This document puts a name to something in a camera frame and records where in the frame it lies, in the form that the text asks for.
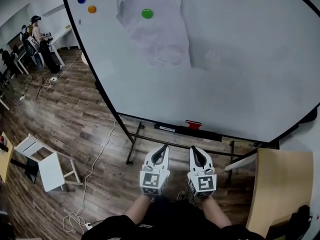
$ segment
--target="extension cord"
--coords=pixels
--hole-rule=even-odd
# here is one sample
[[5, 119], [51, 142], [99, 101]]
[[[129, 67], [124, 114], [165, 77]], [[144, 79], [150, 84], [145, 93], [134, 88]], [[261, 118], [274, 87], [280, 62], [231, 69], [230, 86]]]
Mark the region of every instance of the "extension cord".
[[70, 69], [70, 67], [75, 63], [76, 59], [78, 58], [79, 54], [81, 53], [81, 51], [76, 55], [75, 59], [73, 60], [73, 62], [71, 63], [71, 65], [65, 70], [63, 71], [63, 73], [57, 78], [57, 77], [51, 77], [49, 80], [49, 84], [47, 85], [48, 79], [49, 77], [46, 79], [45, 84], [43, 86], [43, 90], [46, 92], [47, 90], [50, 89], [50, 87], [52, 86], [51, 83], [54, 81], [58, 81], [66, 72], [68, 69]]
[[17, 101], [17, 105], [20, 105], [21, 103], [22, 103], [22, 101], [23, 101], [23, 99], [25, 98], [25, 95], [22, 95], [21, 97], [20, 97], [20, 99]]
[[87, 230], [90, 230], [90, 229], [93, 228], [93, 226], [92, 226], [89, 222], [87, 222], [87, 223], [85, 224], [85, 227], [86, 227]]
[[[83, 234], [85, 233], [84, 229], [83, 229], [83, 226], [85, 226], [88, 230], [89, 229], [92, 229], [92, 224], [89, 223], [89, 222], [86, 222], [84, 220], [84, 218], [82, 218], [81, 216], [79, 216], [79, 213], [81, 211], [81, 209], [83, 208], [84, 204], [85, 204], [85, 197], [86, 197], [86, 190], [87, 190], [87, 178], [90, 177], [92, 175], [92, 173], [94, 172], [94, 168], [95, 168], [95, 164], [96, 162], [98, 161], [99, 157], [101, 156], [102, 152], [104, 151], [105, 147], [108, 145], [108, 143], [110, 142], [110, 138], [111, 138], [111, 134], [112, 132], [114, 131], [115, 127], [116, 127], [116, 119], [114, 120], [114, 123], [113, 123], [113, 128], [112, 130], [110, 131], [109, 133], [109, 136], [108, 136], [108, 141], [104, 144], [100, 154], [96, 157], [96, 159], [94, 160], [93, 164], [92, 164], [92, 167], [91, 167], [91, 172], [84, 178], [84, 191], [83, 191], [83, 197], [82, 197], [82, 201], [81, 201], [81, 205], [78, 209], [77, 212], [70, 212], [69, 215], [65, 216], [62, 220], [62, 227], [63, 227], [63, 230], [65, 232], [72, 232], [74, 231], [74, 226], [72, 225], [71, 223], [71, 219], [73, 219], [81, 228]], [[65, 220], [67, 220], [67, 222], [69, 222], [69, 225], [71, 226], [71, 230], [67, 230], [65, 228]]]

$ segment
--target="whiteboard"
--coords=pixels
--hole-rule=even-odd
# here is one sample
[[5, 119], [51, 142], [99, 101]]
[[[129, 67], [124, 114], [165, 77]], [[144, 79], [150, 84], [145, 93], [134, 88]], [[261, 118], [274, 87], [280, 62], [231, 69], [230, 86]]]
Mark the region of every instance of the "whiteboard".
[[67, 3], [118, 113], [270, 142], [320, 102], [320, 17], [302, 0], [182, 0], [193, 68], [180, 69], [138, 55], [116, 0]]

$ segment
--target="white stool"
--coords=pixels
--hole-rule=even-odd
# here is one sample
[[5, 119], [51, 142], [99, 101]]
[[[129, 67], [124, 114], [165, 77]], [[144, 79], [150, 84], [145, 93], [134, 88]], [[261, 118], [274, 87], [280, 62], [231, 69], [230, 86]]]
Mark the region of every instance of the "white stool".
[[[41, 148], [45, 148], [51, 151], [52, 154], [43, 160], [38, 160], [32, 157], [32, 155], [34, 155]], [[83, 185], [83, 183], [80, 182], [74, 161], [70, 157], [62, 153], [59, 153], [54, 149], [50, 148], [49, 146], [43, 144], [40, 140], [33, 137], [30, 133], [28, 137], [24, 141], [22, 141], [17, 147], [14, 147], [14, 149], [22, 155], [38, 163], [43, 187], [46, 192], [52, 191], [58, 187], [61, 187], [61, 189], [64, 190], [64, 184]], [[68, 172], [67, 174], [63, 174], [58, 154], [70, 160], [72, 171]], [[66, 177], [72, 174], [74, 174], [76, 181], [66, 180]]]

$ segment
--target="vr headset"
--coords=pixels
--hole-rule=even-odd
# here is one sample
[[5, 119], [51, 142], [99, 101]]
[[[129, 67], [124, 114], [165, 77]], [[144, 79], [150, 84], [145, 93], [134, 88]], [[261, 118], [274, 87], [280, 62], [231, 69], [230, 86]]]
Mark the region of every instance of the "vr headset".
[[33, 23], [35, 23], [35, 22], [37, 22], [37, 21], [41, 21], [41, 17], [35, 15], [35, 16], [33, 16], [33, 17], [31, 18], [29, 25], [31, 25], [31, 24], [33, 24]]

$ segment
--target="green magnet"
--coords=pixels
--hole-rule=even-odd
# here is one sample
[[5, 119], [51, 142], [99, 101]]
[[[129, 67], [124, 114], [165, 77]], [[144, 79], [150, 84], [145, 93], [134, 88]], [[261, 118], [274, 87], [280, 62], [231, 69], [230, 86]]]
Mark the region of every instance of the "green magnet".
[[145, 19], [151, 19], [154, 16], [154, 12], [150, 9], [144, 9], [142, 11], [142, 17]]

